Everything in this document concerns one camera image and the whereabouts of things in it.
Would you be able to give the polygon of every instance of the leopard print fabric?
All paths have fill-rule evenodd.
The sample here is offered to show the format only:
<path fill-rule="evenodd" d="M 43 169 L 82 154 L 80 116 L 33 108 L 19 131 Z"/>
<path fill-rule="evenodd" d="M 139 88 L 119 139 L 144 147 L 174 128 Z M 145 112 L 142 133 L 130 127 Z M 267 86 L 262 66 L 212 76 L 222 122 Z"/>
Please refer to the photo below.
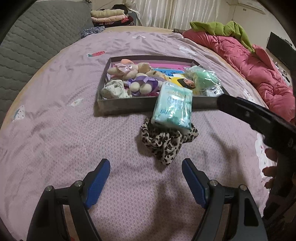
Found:
<path fill-rule="evenodd" d="M 197 136 L 198 131 L 192 123 L 191 131 L 187 134 L 172 129 L 164 132 L 151 124 L 151 118 L 146 118 L 141 126 L 142 142 L 164 165 L 169 165 L 172 162 L 182 143 L 192 142 Z"/>

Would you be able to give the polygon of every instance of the gray quilted headboard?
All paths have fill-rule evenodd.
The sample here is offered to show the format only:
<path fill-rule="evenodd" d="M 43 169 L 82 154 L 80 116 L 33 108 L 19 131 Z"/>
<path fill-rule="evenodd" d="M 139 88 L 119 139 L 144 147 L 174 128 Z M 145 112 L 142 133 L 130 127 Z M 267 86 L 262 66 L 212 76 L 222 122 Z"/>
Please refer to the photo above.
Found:
<path fill-rule="evenodd" d="M 37 70 L 93 27 L 90 10 L 86 1 L 40 1 L 14 23 L 0 45 L 0 127 Z"/>

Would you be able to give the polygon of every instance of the beige folded blanket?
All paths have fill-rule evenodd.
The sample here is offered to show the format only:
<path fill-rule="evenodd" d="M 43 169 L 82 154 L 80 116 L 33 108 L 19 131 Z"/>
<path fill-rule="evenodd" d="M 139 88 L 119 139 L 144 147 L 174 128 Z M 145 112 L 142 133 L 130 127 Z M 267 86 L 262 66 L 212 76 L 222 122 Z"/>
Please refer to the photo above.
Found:
<path fill-rule="evenodd" d="M 107 18 L 94 18 L 91 17 L 91 20 L 95 23 L 109 23 L 109 22 L 116 22 L 116 21 L 120 21 L 123 20 L 126 17 L 125 14 L 122 15 L 118 15 L 118 16 L 111 16 L 111 17 L 107 17 Z"/>
<path fill-rule="evenodd" d="M 105 10 L 92 10 L 91 16 L 95 18 L 107 18 L 124 14 L 122 9 L 105 9 Z"/>

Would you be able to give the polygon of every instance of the teal tissue packet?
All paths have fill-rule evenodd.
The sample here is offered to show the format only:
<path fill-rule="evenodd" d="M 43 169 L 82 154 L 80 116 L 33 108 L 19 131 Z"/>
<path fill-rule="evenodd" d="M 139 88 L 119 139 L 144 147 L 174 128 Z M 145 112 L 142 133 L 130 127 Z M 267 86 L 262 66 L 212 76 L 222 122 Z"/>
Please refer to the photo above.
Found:
<path fill-rule="evenodd" d="M 151 123 L 182 133 L 191 130 L 192 90 L 164 82 L 157 98 Z"/>

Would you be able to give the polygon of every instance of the white curtain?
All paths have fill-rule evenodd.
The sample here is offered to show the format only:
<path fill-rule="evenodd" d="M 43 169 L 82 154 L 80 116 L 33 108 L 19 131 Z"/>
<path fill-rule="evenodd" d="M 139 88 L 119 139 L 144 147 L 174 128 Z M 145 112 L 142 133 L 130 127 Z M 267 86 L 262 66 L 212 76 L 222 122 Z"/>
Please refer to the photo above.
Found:
<path fill-rule="evenodd" d="M 124 0 L 137 13 L 138 25 L 189 29 L 189 22 L 213 22 L 221 0 Z"/>

